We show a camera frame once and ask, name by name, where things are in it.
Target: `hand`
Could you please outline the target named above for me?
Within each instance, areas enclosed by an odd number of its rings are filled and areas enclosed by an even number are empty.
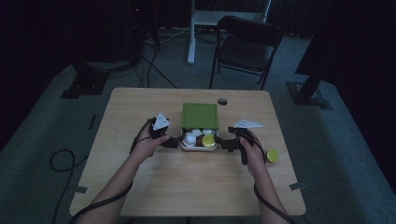
[[[160,144],[166,142],[169,139],[168,135],[161,136],[157,139],[152,139],[149,134],[149,129],[151,126],[152,123],[148,123],[140,136],[138,136],[137,144],[130,155],[130,157],[132,157],[138,164],[141,164],[145,159],[150,157]]]
[[[250,133],[253,135],[253,137],[257,139],[257,136],[252,131],[250,131]],[[253,175],[254,178],[260,176],[260,174],[266,169],[264,158],[262,156],[262,150],[256,144],[251,146],[248,140],[244,137],[240,137],[239,141],[247,152],[248,171],[251,175]]]

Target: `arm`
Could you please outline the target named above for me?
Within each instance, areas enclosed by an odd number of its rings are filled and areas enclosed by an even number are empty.
[[[102,200],[114,197],[127,189],[134,180],[139,165],[154,153],[157,146],[169,139],[169,136],[165,135],[153,140],[149,135],[150,126],[150,123],[146,126],[138,137],[141,141],[137,143],[132,153],[102,191],[93,199],[92,203],[98,203]],[[126,195],[113,203],[108,203],[91,210],[83,215],[78,220],[78,223],[116,223],[125,202],[125,198]]]
[[[248,140],[241,137],[240,142],[247,152],[247,168],[251,175],[253,175],[257,190],[265,201],[279,209],[281,212],[287,214],[282,202],[277,196],[271,176],[268,174],[264,160],[262,159],[262,151],[257,145],[253,147]],[[259,201],[260,215],[262,217],[262,224],[264,223],[289,223],[283,217],[272,211],[269,207]]]

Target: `box lid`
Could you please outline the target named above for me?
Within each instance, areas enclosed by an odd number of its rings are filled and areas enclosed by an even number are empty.
[[[218,106],[209,104],[183,104],[181,125],[183,128],[218,129]]]

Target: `open box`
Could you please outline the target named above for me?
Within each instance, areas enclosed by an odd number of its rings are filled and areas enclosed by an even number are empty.
[[[181,147],[192,151],[214,151],[217,144],[214,135],[219,136],[218,106],[210,104],[183,104],[181,134],[184,136]],[[195,136],[195,143],[188,137]]]

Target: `person's left arm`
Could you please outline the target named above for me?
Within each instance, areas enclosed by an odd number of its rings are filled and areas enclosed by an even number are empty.
[[[112,198],[126,190],[134,181],[134,177],[136,176],[139,165],[154,153],[156,147],[169,139],[169,136],[167,135],[155,140],[152,139],[149,135],[150,126],[151,123],[146,126],[146,128],[138,137],[138,143],[134,147],[132,153],[128,156],[126,161],[122,164],[120,169],[114,174],[106,186],[93,199],[92,203],[98,203]],[[125,199],[126,195],[113,203],[108,203],[89,211],[78,219],[78,224],[116,223]]]

